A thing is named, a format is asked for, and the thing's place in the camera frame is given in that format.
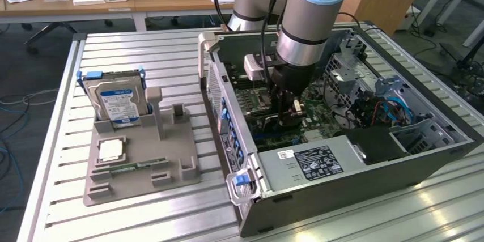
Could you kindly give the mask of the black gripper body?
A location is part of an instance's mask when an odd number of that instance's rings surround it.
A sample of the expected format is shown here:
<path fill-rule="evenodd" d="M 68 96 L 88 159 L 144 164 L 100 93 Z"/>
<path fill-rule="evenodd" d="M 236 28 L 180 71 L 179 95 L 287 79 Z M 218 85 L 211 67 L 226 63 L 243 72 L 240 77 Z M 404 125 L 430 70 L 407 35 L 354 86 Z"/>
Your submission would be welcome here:
<path fill-rule="evenodd" d="M 283 90 L 300 96 L 307 89 L 314 75 L 314 65 L 279 65 L 272 70 L 271 80 Z"/>

